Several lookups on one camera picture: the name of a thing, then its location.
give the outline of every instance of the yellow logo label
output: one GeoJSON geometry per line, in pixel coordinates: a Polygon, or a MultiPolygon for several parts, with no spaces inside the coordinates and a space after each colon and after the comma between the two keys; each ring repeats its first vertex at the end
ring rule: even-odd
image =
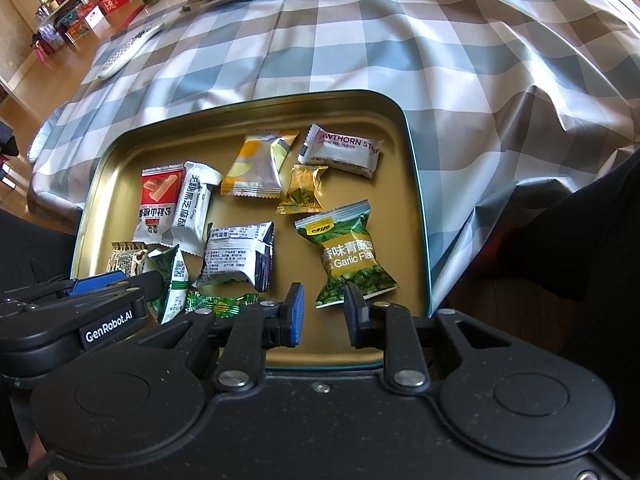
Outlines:
{"type": "Polygon", "coordinates": [[[309,224],[306,226],[306,234],[314,236],[330,231],[334,228],[334,221],[330,218],[326,220],[320,220],[313,224],[309,224]]]}

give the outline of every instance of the gold candy wrapper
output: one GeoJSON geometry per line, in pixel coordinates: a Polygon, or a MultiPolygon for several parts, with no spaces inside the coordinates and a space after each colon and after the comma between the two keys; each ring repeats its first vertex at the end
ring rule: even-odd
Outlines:
{"type": "Polygon", "coordinates": [[[142,272],[148,249],[142,242],[112,242],[107,272],[121,270],[127,276],[142,272]]]}
{"type": "Polygon", "coordinates": [[[298,133],[297,130],[265,130],[247,136],[222,180],[220,194],[280,198],[280,168],[298,133]]]}
{"type": "Polygon", "coordinates": [[[291,170],[289,190],[276,208],[281,215],[295,213],[318,213],[322,205],[318,200],[320,177],[328,166],[294,164],[291,170]]]}

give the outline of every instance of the red snack package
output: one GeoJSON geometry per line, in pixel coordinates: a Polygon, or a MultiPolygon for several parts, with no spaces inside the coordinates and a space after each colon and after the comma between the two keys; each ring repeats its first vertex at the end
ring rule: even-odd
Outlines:
{"type": "Polygon", "coordinates": [[[162,234],[171,228],[183,173],[181,164],[142,171],[142,199],[134,242],[160,243],[162,234]]]}

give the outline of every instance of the gold metal tray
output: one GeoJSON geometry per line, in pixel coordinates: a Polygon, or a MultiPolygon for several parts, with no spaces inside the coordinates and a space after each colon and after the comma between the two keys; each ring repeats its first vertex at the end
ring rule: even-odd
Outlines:
{"type": "MultiPolygon", "coordinates": [[[[395,102],[375,92],[339,91],[302,94],[228,105],[150,124],[127,132],[107,150],[95,172],[78,233],[72,277],[104,272],[111,243],[131,240],[138,220],[143,168],[194,160],[226,174],[244,136],[258,129],[299,129],[280,175],[287,189],[289,173],[306,132],[318,123],[331,132],[384,139],[372,180],[329,169],[322,177],[325,209],[367,198],[367,228],[379,263],[400,287],[381,299],[404,304],[414,315],[428,312],[430,279],[424,216],[406,120],[395,102]]],[[[305,285],[302,342],[295,349],[267,352],[272,367],[356,367],[382,360],[375,349],[350,346],[340,308],[316,309],[314,300],[326,283],[321,253],[300,236],[293,222],[300,216],[275,213],[277,200],[222,197],[213,194],[207,222],[215,226],[275,222],[274,279],[265,298],[282,300],[291,282],[305,285]]],[[[190,279],[202,260],[185,254],[190,279]]],[[[207,294],[236,297],[253,289],[229,283],[203,289],[207,294]]]]}

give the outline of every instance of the checkered tablecloth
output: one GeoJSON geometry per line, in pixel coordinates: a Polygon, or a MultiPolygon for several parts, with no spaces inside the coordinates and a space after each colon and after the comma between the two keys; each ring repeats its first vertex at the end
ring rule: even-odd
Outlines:
{"type": "Polygon", "coordinates": [[[204,108],[371,89],[415,145],[438,304],[508,199],[543,206],[635,147],[637,9],[617,0],[245,0],[162,8],[102,45],[59,114],[32,192],[77,218],[119,135],[204,108]],[[95,75],[142,23],[166,30],[107,84],[95,75]]]}

